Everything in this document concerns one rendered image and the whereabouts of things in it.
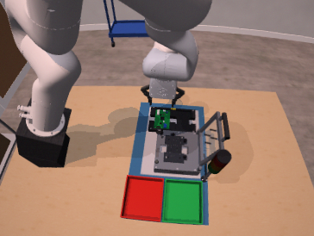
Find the red open bin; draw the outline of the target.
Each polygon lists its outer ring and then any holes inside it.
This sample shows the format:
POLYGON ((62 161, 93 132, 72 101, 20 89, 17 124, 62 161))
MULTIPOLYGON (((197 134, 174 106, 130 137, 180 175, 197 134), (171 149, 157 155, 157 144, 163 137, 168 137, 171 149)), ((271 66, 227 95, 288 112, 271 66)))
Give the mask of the red open bin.
POLYGON ((120 217, 160 222, 163 183, 164 178, 127 175, 120 217))

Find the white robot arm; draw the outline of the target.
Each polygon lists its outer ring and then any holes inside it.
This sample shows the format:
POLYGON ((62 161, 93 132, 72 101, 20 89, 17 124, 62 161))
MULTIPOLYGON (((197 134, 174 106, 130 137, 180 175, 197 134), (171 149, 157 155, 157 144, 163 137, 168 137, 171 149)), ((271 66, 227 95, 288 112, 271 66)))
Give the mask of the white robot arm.
MULTIPOLYGON (((144 16, 146 32, 156 41, 143 60, 144 75, 163 82, 189 81, 198 62, 198 44, 190 29, 208 15, 212 0, 119 1, 144 16)), ((72 49, 82 5, 83 0, 5 0, 15 43, 38 77, 32 106, 17 109, 28 112, 19 116, 40 137, 53 137, 65 125, 66 101, 81 74, 72 49)))

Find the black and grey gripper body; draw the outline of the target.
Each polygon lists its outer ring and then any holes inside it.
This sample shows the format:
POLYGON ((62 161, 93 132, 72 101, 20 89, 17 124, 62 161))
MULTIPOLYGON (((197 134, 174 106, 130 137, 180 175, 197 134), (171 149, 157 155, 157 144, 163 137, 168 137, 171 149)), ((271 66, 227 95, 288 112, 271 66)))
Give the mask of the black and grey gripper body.
POLYGON ((176 97, 177 81, 160 81, 150 78, 149 96, 159 99, 174 99, 176 97))

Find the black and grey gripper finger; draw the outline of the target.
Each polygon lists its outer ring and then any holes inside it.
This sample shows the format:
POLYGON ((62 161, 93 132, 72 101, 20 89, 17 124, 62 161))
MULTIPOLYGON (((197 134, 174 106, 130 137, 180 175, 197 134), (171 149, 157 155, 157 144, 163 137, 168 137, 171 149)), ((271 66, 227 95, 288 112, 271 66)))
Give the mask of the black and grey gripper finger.
POLYGON ((176 94, 176 97, 172 100, 172 108, 173 108, 173 105, 176 103, 176 101, 185 94, 185 91, 178 87, 177 87, 177 92, 178 94, 176 94))
POLYGON ((150 102, 150 105, 152 105, 152 97, 149 96, 149 92, 147 90, 149 90, 149 85, 141 87, 141 92, 144 96, 148 98, 148 102, 150 102))

